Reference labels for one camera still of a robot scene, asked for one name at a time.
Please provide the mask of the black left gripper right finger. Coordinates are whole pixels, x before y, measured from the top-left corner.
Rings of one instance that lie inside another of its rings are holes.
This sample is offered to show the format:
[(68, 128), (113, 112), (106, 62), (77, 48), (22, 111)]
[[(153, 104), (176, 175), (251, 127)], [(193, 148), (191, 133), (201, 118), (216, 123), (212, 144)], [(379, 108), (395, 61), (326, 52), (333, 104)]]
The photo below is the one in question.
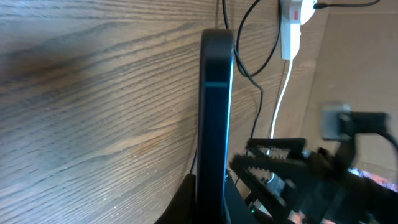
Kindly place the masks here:
[(228, 170), (224, 181), (224, 213), (224, 222), (227, 224), (258, 224), (244, 203)]

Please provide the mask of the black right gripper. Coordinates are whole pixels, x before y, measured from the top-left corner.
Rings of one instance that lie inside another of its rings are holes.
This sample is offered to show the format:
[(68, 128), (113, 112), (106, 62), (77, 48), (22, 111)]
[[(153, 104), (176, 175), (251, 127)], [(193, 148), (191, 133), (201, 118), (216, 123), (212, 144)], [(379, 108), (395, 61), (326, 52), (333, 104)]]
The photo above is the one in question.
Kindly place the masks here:
[[(356, 137), (377, 134), (392, 141), (388, 114), (383, 112), (353, 112), (340, 115), (341, 140), (334, 155), (324, 148), (309, 155), (307, 164), (300, 160), (306, 144), (304, 138), (249, 139), (246, 149), (256, 157), (236, 155), (230, 167), (256, 195), (273, 218), (287, 218), (305, 190), (316, 199), (391, 199), (392, 190), (375, 181), (352, 174), (349, 169), (356, 157)], [(267, 151), (287, 151), (287, 159), (273, 159)], [(271, 172), (283, 181), (291, 181), (293, 193), (282, 198), (265, 186), (250, 172)]]

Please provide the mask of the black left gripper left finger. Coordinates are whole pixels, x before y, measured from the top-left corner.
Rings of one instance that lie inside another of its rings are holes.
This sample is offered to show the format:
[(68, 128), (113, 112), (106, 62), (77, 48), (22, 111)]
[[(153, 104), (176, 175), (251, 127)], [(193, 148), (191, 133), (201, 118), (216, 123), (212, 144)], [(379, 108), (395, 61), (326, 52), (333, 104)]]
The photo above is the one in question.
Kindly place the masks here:
[(155, 224), (190, 224), (195, 215), (196, 176), (187, 174)]

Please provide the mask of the blue Galaxy smartphone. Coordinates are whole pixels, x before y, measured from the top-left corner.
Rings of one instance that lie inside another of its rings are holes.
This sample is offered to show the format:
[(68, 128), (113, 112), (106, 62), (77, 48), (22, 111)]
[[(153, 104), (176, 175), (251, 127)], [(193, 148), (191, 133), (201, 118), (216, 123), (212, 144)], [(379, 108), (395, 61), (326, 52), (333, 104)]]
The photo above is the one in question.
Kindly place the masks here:
[(200, 49), (196, 223), (224, 222), (233, 68), (231, 31), (205, 29)]

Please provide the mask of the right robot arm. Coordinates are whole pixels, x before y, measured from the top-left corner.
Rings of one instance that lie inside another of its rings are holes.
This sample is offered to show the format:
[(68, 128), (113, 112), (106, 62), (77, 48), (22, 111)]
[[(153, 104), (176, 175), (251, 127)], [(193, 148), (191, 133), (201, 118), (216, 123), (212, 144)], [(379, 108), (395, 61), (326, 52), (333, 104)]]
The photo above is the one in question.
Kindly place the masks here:
[(393, 147), (387, 113), (336, 114), (340, 146), (306, 151), (304, 138), (250, 139), (252, 156), (235, 155), (232, 170), (251, 189), (271, 223), (289, 223), (291, 212), (304, 214), (304, 223), (397, 223), (397, 192), (349, 171), (356, 155), (356, 135), (377, 134)]

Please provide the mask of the white power strip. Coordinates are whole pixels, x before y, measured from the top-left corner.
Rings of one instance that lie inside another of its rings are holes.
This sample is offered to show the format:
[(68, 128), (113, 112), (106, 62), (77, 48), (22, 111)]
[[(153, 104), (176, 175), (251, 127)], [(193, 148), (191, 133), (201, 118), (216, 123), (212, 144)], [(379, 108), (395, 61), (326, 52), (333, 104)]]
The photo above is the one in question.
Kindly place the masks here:
[(302, 1), (280, 0), (282, 59), (293, 60), (300, 48)]

